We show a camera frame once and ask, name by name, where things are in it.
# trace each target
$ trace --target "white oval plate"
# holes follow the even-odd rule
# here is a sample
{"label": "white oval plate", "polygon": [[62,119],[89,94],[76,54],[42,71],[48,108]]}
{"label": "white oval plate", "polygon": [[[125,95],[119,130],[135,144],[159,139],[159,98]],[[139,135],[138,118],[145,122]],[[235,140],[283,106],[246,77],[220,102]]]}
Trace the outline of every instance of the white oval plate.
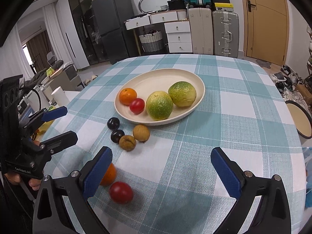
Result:
{"label": "white oval plate", "polygon": [[[123,105],[119,101],[119,93],[125,88],[134,89],[138,94],[138,98],[142,98],[144,101],[146,101],[148,96],[154,91],[162,90],[168,92],[170,86],[179,81],[186,81],[191,83],[196,89],[197,96],[194,103],[189,107],[181,108],[174,105],[174,109],[168,119],[154,121],[147,114],[146,109],[144,109],[144,111],[140,114],[135,115],[130,111],[129,106]],[[199,105],[199,103],[204,98],[204,95],[204,82],[197,75],[182,69],[162,68],[146,72],[128,81],[116,95],[114,105],[118,114],[128,121],[131,121],[135,124],[158,126],[175,122],[189,115]]]}

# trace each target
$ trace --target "white curtain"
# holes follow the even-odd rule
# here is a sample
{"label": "white curtain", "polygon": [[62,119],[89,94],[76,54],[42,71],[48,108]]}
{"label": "white curtain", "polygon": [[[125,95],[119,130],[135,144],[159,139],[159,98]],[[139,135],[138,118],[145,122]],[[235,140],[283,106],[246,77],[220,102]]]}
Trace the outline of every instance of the white curtain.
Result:
{"label": "white curtain", "polygon": [[57,20],[57,13],[55,11],[55,4],[50,3],[42,7],[44,15],[44,23],[46,24],[46,31],[48,32],[49,39],[53,51],[58,60],[63,60],[64,63],[71,61],[71,56],[65,44],[60,25]]}
{"label": "white curtain", "polygon": [[21,74],[26,79],[34,76],[24,54],[17,25],[15,25],[0,48],[0,80]]}

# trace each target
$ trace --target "floor mat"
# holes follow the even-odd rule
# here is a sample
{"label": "floor mat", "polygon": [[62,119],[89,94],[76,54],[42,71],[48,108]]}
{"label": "floor mat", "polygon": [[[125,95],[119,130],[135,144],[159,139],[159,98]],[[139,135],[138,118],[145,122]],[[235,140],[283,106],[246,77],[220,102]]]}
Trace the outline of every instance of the floor mat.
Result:
{"label": "floor mat", "polygon": [[255,60],[257,63],[258,63],[258,65],[260,66],[260,67],[264,67],[264,68],[271,68],[271,62],[268,62],[268,61],[264,61],[264,60],[260,60],[260,59],[257,59],[257,60]]}

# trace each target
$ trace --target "screw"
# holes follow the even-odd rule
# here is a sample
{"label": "screw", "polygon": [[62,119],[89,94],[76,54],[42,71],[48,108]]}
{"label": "screw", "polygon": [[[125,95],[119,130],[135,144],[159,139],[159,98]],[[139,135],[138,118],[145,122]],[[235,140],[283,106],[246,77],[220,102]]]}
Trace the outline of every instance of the screw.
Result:
{"label": "screw", "polygon": [[50,178],[50,176],[46,175],[46,176],[43,177],[43,181],[47,181],[47,180],[49,180],[49,178]]}
{"label": "screw", "polygon": [[79,171],[72,171],[72,172],[71,172],[71,176],[72,176],[72,177],[77,177],[78,174],[79,174]]}
{"label": "screw", "polygon": [[275,174],[274,175],[274,179],[277,181],[280,181],[282,178],[280,177],[280,175]]}
{"label": "screw", "polygon": [[249,178],[253,176],[253,173],[251,171],[245,171],[244,173]]}

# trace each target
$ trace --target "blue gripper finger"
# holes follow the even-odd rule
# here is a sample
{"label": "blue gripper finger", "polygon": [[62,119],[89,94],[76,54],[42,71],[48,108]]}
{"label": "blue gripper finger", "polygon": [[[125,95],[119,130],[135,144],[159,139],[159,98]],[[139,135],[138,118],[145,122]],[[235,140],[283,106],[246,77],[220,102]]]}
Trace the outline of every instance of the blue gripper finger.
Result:
{"label": "blue gripper finger", "polygon": [[67,114],[67,108],[65,106],[59,107],[57,109],[48,111],[43,114],[41,121],[49,122],[51,120],[57,119],[59,117],[65,116]]}
{"label": "blue gripper finger", "polygon": [[221,148],[214,148],[211,151],[210,158],[213,167],[215,168],[229,195],[232,198],[240,198],[242,184],[230,167],[230,159]]}
{"label": "blue gripper finger", "polygon": [[100,150],[104,150],[101,156],[96,155],[93,160],[89,161],[93,164],[93,167],[83,180],[82,196],[85,200],[95,195],[103,176],[105,175],[108,167],[113,160],[112,150],[108,147],[103,148]]}

